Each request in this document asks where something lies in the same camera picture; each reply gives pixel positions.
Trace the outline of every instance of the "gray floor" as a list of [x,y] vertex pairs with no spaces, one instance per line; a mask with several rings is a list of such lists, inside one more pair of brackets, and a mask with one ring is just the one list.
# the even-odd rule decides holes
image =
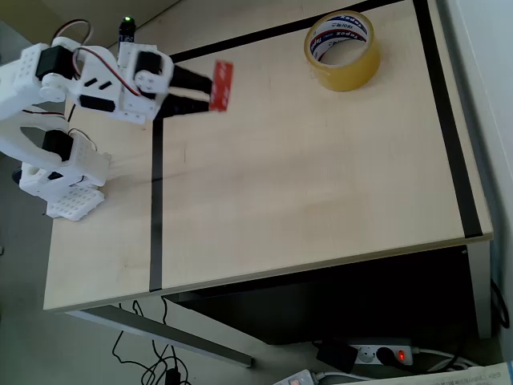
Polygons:
[[[111,355],[115,330],[65,314],[43,312],[46,264],[50,248],[51,219],[45,203],[22,192],[10,179],[18,162],[0,159],[0,383],[137,384],[142,370],[120,365]],[[163,306],[158,298],[141,301],[145,315],[159,320]],[[194,384],[273,384],[297,371],[331,368],[315,359],[310,344],[267,346],[211,319],[170,304],[167,321],[182,330],[248,353],[256,358],[253,369],[242,369],[191,352],[177,350]],[[123,359],[151,364],[155,356],[149,340],[125,334],[119,344]],[[466,351],[482,364],[500,362],[495,339],[474,342]],[[363,367],[361,375],[385,378],[384,367]],[[344,383],[346,379],[323,380]]]

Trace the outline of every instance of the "black stripe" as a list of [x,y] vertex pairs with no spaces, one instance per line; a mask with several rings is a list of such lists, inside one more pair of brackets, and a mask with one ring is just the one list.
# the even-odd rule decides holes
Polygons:
[[456,200],[458,201],[459,215],[462,219],[463,232],[465,238],[480,237],[483,235],[483,231],[475,207],[471,181],[468,177],[458,129],[450,106],[449,92],[443,75],[442,62],[438,54],[427,0],[414,0],[414,7],[424,47],[424,55],[426,56],[427,70],[433,88],[434,102],[438,111],[438,120],[442,129],[443,141],[446,145],[447,159],[449,160]]
[[[389,4],[394,4],[395,2],[400,1],[402,0],[366,0],[364,2],[359,2],[358,4],[353,4],[352,6],[346,6],[344,8],[341,8],[340,10],[354,10],[355,12],[365,12],[366,10],[372,10],[380,6],[387,6]],[[318,14],[317,16],[312,16],[311,18],[303,18],[302,20],[297,20],[296,22],[289,22],[281,26],[274,26],[272,28],[268,28],[267,30],[259,30],[257,32],[252,32],[251,34],[243,34],[242,36],[237,36],[236,38],[229,38],[228,40],[223,40],[222,42],[192,48],[191,50],[180,52],[178,54],[173,54],[170,56],[174,63],[179,63],[185,60],[210,55],[215,52],[226,51],[231,48],[240,47],[246,44],[260,42],[261,40],[275,38],[282,34],[290,34],[292,32],[297,32],[299,30],[310,28],[320,18],[324,18],[327,14],[338,12],[340,10],[332,10],[331,12],[326,12],[325,14]]]
[[153,121],[151,140],[151,251],[150,291],[162,289],[162,170],[163,170],[162,120]]

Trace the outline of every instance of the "wooden table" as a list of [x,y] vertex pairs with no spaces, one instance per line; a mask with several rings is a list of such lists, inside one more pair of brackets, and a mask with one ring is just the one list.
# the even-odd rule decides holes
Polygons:
[[[78,223],[54,221],[44,308],[245,365],[105,305],[468,244],[489,335],[491,221],[436,4],[355,3],[187,0],[139,30],[193,71],[232,61],[228,112],[142,127],[75,110],[71,126],[112,154],[107,199]],[[361,89],[333,92],[302,44],[344,6],[371,20],[382,63]]]

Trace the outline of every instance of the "table leg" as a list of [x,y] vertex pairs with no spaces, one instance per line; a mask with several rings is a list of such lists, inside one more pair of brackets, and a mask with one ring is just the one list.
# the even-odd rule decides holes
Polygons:
[[467,245],[479,337],[491,337],[490,242]]
[[251,367],[252,357],[229,347],[219,345],[193,334],[140,317],[115,306],[101,306],[87,310],[71,311],[68,314],[105,326],[113,327],[127,333],[142,335],[156,341],[169,343],[240,367]]

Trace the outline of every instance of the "roll of tape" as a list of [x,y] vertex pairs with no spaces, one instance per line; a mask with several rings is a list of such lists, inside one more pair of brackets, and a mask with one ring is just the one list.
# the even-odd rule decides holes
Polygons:
[[[349,39],[365,43],[353,62],[346,65],[321,63],[322,56],[333,44]],[[333,91],[350,91],[363,86],[374,76],[381,61],[370,20],[350,10],[333,12],[316,22],[306,34],[305,55],[319,83]]]

